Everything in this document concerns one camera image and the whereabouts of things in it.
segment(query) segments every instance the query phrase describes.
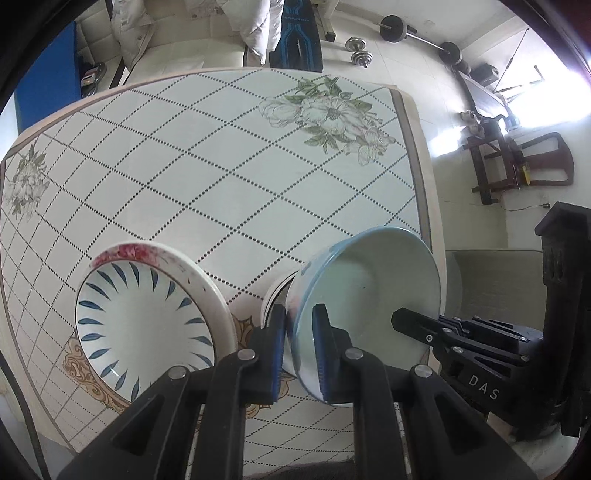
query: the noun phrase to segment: dotted diamond pattern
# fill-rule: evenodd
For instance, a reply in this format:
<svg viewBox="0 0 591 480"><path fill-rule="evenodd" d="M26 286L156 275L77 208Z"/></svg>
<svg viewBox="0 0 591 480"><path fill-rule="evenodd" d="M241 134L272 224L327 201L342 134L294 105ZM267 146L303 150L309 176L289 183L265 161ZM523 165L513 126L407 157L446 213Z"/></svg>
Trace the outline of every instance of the dotted diamond pattern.
<svg viewBox="0 0 591 480"><path fill-rule="evenodd" d="M102 99L31 141L49 187L28 219L2 203L0 258L9 319L31 381L64 438L83 449L116 414L63 370L74 299L92 258L114 242L155 240L192 257L238 319L258 321L278 275L377 225L416 233L413 177L386 88L339 83L374 106L397 142L379 161L311 147L294 124L273 128L258 105L310 72L242 70L163 80ZM6 177L20 155L5 162ZM248 420L245 476L352 455L352 413L297 380Z"/></svg>

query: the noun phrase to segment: patterned tablecloth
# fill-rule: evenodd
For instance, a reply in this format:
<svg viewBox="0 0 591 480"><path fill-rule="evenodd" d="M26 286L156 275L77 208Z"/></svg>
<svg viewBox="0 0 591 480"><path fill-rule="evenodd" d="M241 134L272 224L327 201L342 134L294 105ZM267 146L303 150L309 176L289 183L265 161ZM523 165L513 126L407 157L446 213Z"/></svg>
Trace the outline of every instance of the patterned tablecloth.
<svg viewBox="0 0 591 480"><path fill-rule="evenodd" d="M127 405L74 328L83 272L107 246L139 238L189 255L244 345L269 285L323 247L376 225L430 245L401 101L310 72L190 74L86 103L12 149L2 293L30 380L74 449ZM248 411L246 476L352 455L351 409L314 401L287 375L281 396Z"/></svg>

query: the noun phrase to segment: blue panel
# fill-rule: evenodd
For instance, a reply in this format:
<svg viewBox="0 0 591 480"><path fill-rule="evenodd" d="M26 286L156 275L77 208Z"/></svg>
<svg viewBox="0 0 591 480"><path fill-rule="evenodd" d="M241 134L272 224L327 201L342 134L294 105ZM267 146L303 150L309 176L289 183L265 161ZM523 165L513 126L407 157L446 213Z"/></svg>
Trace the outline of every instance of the blue panel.
<svg viewBox="0 0 591 480"><path fill-rule="evenodd" d="M80 98L76 24L72 22L47 46L17 86L19 132Z"/></svg>

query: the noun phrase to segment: plate with blue leaf pattern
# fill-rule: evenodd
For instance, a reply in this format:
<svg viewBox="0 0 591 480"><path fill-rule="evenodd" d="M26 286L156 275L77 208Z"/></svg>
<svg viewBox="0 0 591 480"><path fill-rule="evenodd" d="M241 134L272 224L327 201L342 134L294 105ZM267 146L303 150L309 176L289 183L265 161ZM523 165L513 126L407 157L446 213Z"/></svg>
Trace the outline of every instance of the plate with blue leaf pattern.
<svg viewBox="0 0 591 480"><path fill-rule="evenodd" d="M127 401L170 367L212 367L237 344L211 279L153 242L115 245L93 261L78 291L76 329L96 376Z"/></svg>

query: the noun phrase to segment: silver dumbbell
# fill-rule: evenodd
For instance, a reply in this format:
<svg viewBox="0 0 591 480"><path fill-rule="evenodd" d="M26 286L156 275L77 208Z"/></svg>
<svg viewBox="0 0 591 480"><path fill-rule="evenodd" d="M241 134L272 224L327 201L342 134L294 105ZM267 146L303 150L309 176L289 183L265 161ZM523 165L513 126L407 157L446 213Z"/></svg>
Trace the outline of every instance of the silver dumbbell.
<svg viewBox="0 0 591 480"><path fill-rule="evenodd" d="M365 50L367 44L363 38L351 37L345 42L347 51L352 51L351 61L360 67L367 68L372 61L372 54Z"/></svg>

